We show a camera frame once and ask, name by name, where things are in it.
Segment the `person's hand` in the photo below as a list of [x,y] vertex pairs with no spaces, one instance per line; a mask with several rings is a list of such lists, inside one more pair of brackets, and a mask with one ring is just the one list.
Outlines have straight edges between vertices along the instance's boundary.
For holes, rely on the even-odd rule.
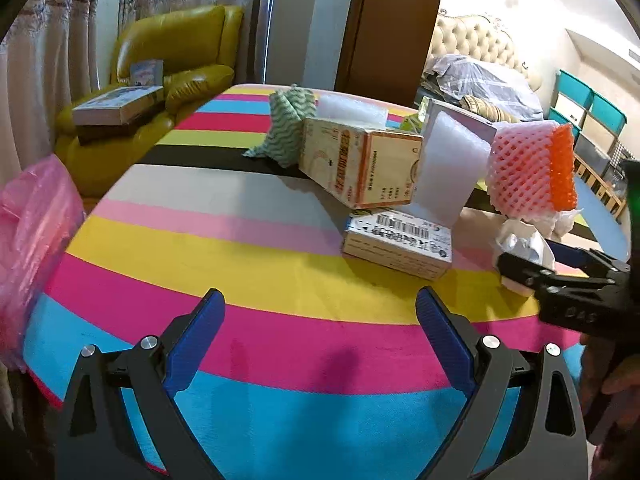
[[613,372],[604,379],[613,354],[614,344],[604,339],[582,334],[580,344],[585,345],[582,354],[582,373],[580,374],[579,397],[582,412],[590,405],[598,392],[614,395],[633,389],[633,394],[611,428],[604,443],[598,446],[592,463],[592,476],[610,471],[609,466],[615,457],[620,455],[620,448],[627,440],[627,433],[640,418],[640,355],[632,355],[622,361]]
[[621,430],[630,430],[640,418],[640,354],[626,358],[609,377],[604,379],[613,354],[613,343],[582,334],[580,344],[586,346],[581,360],[579,391],[582,411],[585,411],[598,392],[614,395],[633,388],[633,399],[618,419]]

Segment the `tufted headboard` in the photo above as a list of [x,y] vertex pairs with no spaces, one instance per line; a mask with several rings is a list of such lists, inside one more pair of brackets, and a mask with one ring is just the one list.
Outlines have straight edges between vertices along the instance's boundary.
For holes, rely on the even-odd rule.
[[438,14],[427,62],[433,56],[464,54],[516,69],[525,77],[534,92],[542,86],[542,78],[531,72],[526,64],[518,59],[513,40],[500,27],[499,20],[496,20],[498,23],[494,23],[480,14],[447,16],[444,12]]

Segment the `teal storage bin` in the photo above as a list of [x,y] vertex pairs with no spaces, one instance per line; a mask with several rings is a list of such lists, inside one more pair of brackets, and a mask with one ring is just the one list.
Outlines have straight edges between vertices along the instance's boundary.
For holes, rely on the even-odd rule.
[[593,90],[577,77],[572,76],[564,70],[558,70],[557,90],[566,95],[576,104],[584,109],[589,109],[593,101]]
[[558,110],[556,110],[553,107],[549,108],[549,120],[555,121],[560,124],[571,123],[572,127],[574,128],[574,142],[575,142],[575,139],[577,139],[578,136],[580,135],[580,128],[578,128],[578,126],[573,124],[569,119],[567,119],[564,115],[562,115]]
[[626,124],[626,115],[596,92],[593,93],[591,115],[616,136],[620,134],[622,127]]

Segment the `book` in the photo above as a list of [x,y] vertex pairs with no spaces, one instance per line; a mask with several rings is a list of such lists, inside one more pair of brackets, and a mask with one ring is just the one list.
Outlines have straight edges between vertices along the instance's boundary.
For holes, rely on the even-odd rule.
[[71,115],[76,126],[121,126],[163,100],[161,86],[123,86],[78,105]]
[[114,137],[133,137],[140,126],[149,124],[153,118],[164,110],[164,103],[158,103],[147,108],[141,114],[133,117],[128,123],[120,126],[97,126],[84,124],[76,126],[80,146],[86,146],[96,140],[113,139]]
[[130,86],[162,86],[162,59],[147,59],[131,65]]

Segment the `white stripe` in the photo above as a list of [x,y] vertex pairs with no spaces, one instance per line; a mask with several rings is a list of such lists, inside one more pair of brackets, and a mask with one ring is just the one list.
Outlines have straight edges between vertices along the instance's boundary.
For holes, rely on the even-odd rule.
[[312,180],[138,164],[106,195],[181,211],[344,231],[349,209]]

